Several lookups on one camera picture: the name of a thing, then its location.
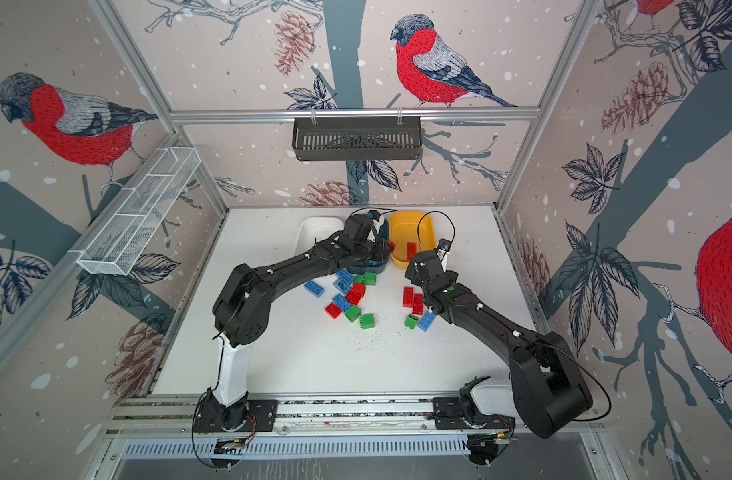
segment gray floor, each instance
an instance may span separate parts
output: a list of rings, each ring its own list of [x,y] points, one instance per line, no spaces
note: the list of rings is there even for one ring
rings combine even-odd
[[[522,435],[491,468],[476,468],[464,456],[309,458],[244,461],[231,472],[214,472],[197,460],[129,460],[114,480],[489,480],[491,478],[594,479],[578,433],[557,433],[549,440]]]

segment blue lego brick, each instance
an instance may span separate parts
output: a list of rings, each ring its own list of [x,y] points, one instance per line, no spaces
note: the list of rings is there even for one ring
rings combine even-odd
[[[344,299],[341,293],[338,293],[332,300],[333,304],[339,307],[342,312],[347,312],[352,306],[350,302]]]
[[[304,290],[312,293],[314,296],[321,298],[323,294],[323,288],[322,286],[318,285],[317,283],[310,280],[309,282],[304,284]]]
[[[427,329],[429,329],[429,326],[433,324],[433,320],[435,320],[435,317],[437,315],[432,312],[425,312],[424,315],[422,315],[422,318],[419,319],[419,324],[417,325],[423,332],[426,332]]]
[[[340,280],[344,280],[346,283],[352,283],[355,281],[355,275],[351,274],[347,270],[341,270],[337,273],[337,276],[339,276]]]
[[[339,290],[343,295],[346,295],[350,293],[350,290],[353,289],[353,284],[348,283],[345,279],[341,279],[338,282],[333,284],[334,288]]]

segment black wire basket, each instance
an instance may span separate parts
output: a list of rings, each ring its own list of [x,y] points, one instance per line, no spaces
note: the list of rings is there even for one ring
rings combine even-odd
[[[415,160],[422,154],[419,117],[294,119],[299,161]]]

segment white wire rack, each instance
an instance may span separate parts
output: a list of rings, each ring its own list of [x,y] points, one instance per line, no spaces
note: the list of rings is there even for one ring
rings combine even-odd
[[[128,198],[81,253],[78,264],[90,274],[128,275],[201,163],[194,148],[159,152],[150,173],[130,189]]]

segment red lego brick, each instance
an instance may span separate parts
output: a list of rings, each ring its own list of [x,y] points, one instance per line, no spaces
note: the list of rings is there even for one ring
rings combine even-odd
[[[366,286],[362,283],[353,283],[353,289],[350,292],[355,292],[360,296],[366,294]]]
[[[344,299],[350,302],[351,305],[357,305],[359,302],[361,302],[361,299],[363,298],[363,295],[354,290],[355,289],[350,290],[350,293],[348,293],[347,296],[344,297]]]
[[[326,313],[331,315],[331,318],[337,318],[342,313],[342,310],[333,303],[329,303],[326,307]]]
[[[417,244],[414,242],[409,242],[408,245],[406,245],[406,260],[411,260],[411,258],[417,254]]]
[[[414,304],[411,312],[414,315],[422,315],[424,313],[424,303],[422,303],[422,294],[414,293]]]
[[[405,286],[403,288],[403,306],[411,308],[413,306],[413,287]]]

